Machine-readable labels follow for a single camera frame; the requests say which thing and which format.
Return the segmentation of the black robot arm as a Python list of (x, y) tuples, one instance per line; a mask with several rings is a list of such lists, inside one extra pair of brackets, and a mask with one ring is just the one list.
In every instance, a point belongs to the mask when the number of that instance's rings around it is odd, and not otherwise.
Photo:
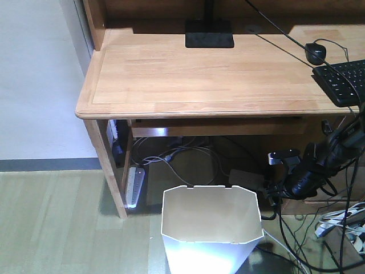
[(317, 189), (364, 149), (364, 112), (349, 124), (328, 134), (319, 143), (309, 143), (302, 160), (284, 179), (280, 196), (302, 200), (317, 195)]

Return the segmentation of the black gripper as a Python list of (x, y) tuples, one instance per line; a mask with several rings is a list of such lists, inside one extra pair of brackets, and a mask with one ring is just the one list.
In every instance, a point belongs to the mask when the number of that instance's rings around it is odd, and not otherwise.
[(313, 159), (287, 158), (282, 160), (287, 175), (282, 180), (281, 197), (303, 200), (317, 195), (317, 189), (327, 178), (327, 170)]

